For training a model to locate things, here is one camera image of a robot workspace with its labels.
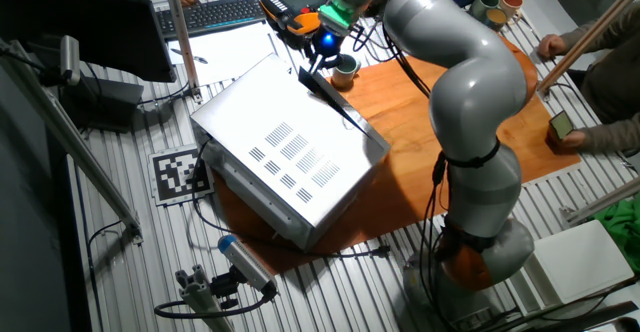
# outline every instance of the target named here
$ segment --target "wooden board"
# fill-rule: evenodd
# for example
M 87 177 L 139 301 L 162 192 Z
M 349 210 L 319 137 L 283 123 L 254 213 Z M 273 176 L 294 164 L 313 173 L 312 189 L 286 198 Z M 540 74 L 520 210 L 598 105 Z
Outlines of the wooden board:
M 426 62 L 410 61 L 429 86 L 446 71 Z M 429 100 L 397 62 L 363 68 L 351 91 L 343 96 L 391 144 L 391 151 L 373 184 L 360 193 L 356 202 L 318 242 L 314 251 L 319 253 L 337 252 L 422 220 L 432 189 L 431 172 L 440 152 L 429 120 Z M 534 96 L 518 115 L 500 126 L 498 137 L 518 156 L 523 183 L 580 162 L 577 155 L 554 155 L 545 144 L 549 119 L 546 109 Z M 225 184 L 217 183 L 216 190 L 232 230 L 271 241 L 275 232 L 266 222 Z M 446 186 L 440 196 L 446 204 Z M 436 211 L 444 211 L 440 203 Z M 295 249 L 292 243 L 279 237 L 272 242 Z M 245 243 L 276 273 L 317 258 L 249 240 Z

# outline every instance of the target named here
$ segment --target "metal pole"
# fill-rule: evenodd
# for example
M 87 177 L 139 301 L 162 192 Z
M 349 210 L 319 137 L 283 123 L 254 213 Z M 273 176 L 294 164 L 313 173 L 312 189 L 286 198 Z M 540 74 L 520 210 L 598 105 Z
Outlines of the metal pole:
M 11 43 L 10 50 L 25 59 L 29 59 L 22 46 L 15 41 Z M 100 195 L 127 226 L 127 229 L 133 235 L 133 241 L 135 243 L 142 242 L 138 218 L 132 213 L 109 176 L 100 167 L 100 164 L 82 140 L 80 132 L 78 132 L 58 102 L 58 99 L 40 85 L 38 76 L 31 67 L 8 57 L 0 58 L 0 63 L 5 67 L 18 89 L 29 100 L 31 106 L 42 117 L 64 149 L 73 157 Z
M 196 72 L 196 64 L 193 61 L 193 53 L 191 53 L 191 45 L 189 44 L 189 33 L 187 32 L 187 23 L 184 21 L 184 12 L 182 11 L 182 5 L 180 0 L 168 0 L 169 9 L 173 16 L 173 24 L 176 26 L 176 34 L 178 35 L 178 43 L 180 44 L 180 51 L 182 52 L 182 59 L 184 60 L 184 66 L 187 69 L 187 78 L 189 79 L 189 87 L 193 99 L 200 103 L 202 102 L 202 95 L 200 94 L 200 87 L 198 83 L 198 73 Z
M 567 216 L 567 222 L 569 223 L 569 226 L 573 227 L 585 218 L 591 217 L 592 215 L 602 211 L 603 209 L 624 198 L 637 193 L 638 191 L 640 191 L 640 177 L 636 177 L 630 182 L 625 183 L 621 187 L 616 188 L 614 191 L 607 193 L 590 205 L 576 212 L 571 212 Z
M 549 88 L 565 73 L 569 67 L 584 53 L 587 47 L 598 38 L 609 25 L 624 11 L 624 9 L 631 4 L 633 0 L 616 0 L 615 3 L 609 7 L 602 17 L 596 22 L 595 25 L 576 43 L 575 46 L 567 53 L 564 58 L 558 63 L 558 65 L 549 72 L 542 82 L 538 85 L 538 91 L 546 94 Z

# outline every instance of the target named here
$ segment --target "white paper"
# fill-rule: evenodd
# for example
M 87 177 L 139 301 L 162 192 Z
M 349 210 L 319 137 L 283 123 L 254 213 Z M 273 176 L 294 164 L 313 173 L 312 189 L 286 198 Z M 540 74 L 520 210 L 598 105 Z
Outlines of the white paper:
M 268 37 L 267 26 L 256 23 L 247 27 L 189 39 L 194 57 L 204 58 L 208 63 L 194 61 L 201 86 L 214 82 L 238 78 L 269 54 L 273 46 Z M 168 43 L 171 63 L 184 63 L 182 56 L 172 49 L 180 50 L 178 41 Z

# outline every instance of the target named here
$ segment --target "ceramic mug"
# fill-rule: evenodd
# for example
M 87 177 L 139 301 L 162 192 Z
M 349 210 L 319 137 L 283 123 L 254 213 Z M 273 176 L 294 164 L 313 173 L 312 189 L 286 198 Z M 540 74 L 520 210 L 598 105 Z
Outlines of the ceramic mug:
M 507 15 L 507 20 L 510 21 L 513 16 L 516 16 L 517 22 L 522 17 L 520 7 L 522 7 L 523 3 L 524 0 L 500 0 L 500 9 Z
M 498 32 L 504 27 L 507 21 L 507 15 L 504 11 L 494 8 L 487 11 L 482 20 L 482 24 Z
M 478 21 L 482 21 L 487 11 L 490 9 L 498 8 L 500 0 L 475 0 L 471 4 L 471 15 Z
M 360 70 L 360 61 L 346 54 L 340 55 L 340 58 L 342 61 L 333 69 L 331 83 L 338 90 L 349 89 L 353 84 L 353 77 Z

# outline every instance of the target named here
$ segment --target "ventilation slot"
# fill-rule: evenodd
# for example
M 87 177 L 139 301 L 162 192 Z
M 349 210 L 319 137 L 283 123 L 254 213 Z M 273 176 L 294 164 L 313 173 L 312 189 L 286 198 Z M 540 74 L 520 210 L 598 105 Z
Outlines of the ventilation slot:
M 262 161 L 262 159 L 264 158 L 264 153 L 262 153 L 262 151 L 260 151 L 257 147 L 253 147 L 253 149 L 249 151 L 249 154 L 258 162 Z
M 277 164 L 273 163 L 273 161 L 267 162 L 267 164 L 264 165 L 264 168 L 269 170 L 272 175 L 276 175 L 280 171 L 280 167 L 278 167 Z
M 333 162 L 328 161 L 318 172 L 316 172 L 315 175 L 313 175 L 313 177 L 311 177 L 311 179 L 318 186 L 324 187 L 324 185 L 326 185 L 329 180 L 333 178 L 336 173 L 338 173 L 339 170 L 340 168 L 338 168 L 338 166 L 333 164 Z
M 293 180 L 293 178 L 291 178 L 288 174 L 285 174 L 284 176 L 282 176 L 282 178 L 280 179 L 280 182 L 284 183 L 285 186 L 287 186 L 287 188 L 292 189 L 293 186 L 296 185 L 296 181 Z
M 304 157 L 302 157 L 302 159 L 298 161 L 298 163 L 296 163 L 296 166 L 300 168 L 302 172 L 307 173 L 313 168 L 313 166 L 316 165 L 316 163 L 318 163 L 321 158 L 322 156 L 318 156 L 316 150 L 312 149 L 311 151 L 307 152 L 307 154 L 304 155 Z
M 297 135 L 280 152 L 291 161 L 307 144 L 307 140 Z
M 296 193 L 296 196 L 300 197 L 300 199 L 303 200 L 304 203 L 311 201 L 311 194 L 309 194 L 309 192 L 307 192 L 307 190 L 305 190 L 304 188 L 300 188 L 300 191 Z
M 276 128 L 276 129 L 274 129 L 273 132 L 269 133 L 269 135 L 265 139 L 267 140 L 267 142 L 269 142 L 270 145 L 275 147 L 280 142 L 282 142 L 285 138 L 287 138 L 287 136 L 291 132 L 293 132 L 291 127 L 289 127 L 288 124 L 282 122 L 280 124 L 280 126 L 278 126 L 278 128 Z

